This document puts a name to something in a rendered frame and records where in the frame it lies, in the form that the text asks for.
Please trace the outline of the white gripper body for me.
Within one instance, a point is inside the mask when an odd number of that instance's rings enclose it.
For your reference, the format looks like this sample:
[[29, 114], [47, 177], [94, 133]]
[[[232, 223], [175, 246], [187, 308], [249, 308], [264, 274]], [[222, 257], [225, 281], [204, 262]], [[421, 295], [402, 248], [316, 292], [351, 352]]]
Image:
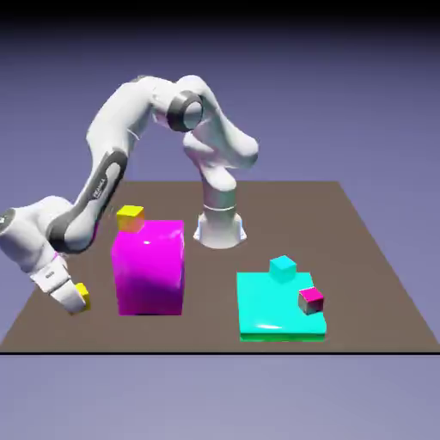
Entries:
[[51, 292], [50, 297], [71, 315], [81, 313], [86, 309], [83, 296], [70, 279]]

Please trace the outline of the small cyan cube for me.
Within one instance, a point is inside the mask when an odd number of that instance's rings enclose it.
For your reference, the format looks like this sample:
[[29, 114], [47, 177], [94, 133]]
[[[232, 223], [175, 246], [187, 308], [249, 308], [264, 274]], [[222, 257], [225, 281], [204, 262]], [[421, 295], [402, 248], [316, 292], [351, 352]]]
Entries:
[[279, 283], [290, 282], [296, 276], [296, 262], [287, 255], [271, 259], [269, 274]]

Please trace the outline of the small magenta cube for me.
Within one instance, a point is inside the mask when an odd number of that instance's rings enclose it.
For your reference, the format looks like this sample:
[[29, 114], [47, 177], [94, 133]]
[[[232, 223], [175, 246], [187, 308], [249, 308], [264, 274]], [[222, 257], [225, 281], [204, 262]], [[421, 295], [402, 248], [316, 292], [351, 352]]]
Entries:
[[320, 313], [324, 308], [324, 296], [315, 287], [299, 290], [298, 307], [306, 315]]

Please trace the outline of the large magenta box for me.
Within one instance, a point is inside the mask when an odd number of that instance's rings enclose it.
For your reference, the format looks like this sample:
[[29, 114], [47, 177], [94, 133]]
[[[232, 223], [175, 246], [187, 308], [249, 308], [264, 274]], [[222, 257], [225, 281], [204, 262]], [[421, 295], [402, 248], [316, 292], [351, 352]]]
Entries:
[[180, 315], [185, 292], [181, 220], [148, 220], [117, 233], [111, 250], [120, 315]]

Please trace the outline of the large cyan box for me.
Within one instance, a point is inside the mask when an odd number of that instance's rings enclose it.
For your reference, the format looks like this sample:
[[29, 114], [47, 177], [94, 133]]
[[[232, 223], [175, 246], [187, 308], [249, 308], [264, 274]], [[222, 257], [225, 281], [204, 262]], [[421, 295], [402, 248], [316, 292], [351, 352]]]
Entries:
[[321, 341], [327, 333], [322, 312], [306, 315], [298, 292], [312, 288], [308, 272], [280, 282], [268, 272], [239, 272], [236, 292], [242, 341]]

